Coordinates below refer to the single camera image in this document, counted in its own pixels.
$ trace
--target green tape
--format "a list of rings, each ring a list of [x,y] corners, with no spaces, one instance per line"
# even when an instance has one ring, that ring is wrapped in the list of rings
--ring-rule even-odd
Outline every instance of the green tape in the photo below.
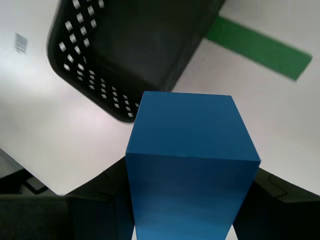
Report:
[[[312,60],[310,54],[220,16],[207,38],[295,81]]]

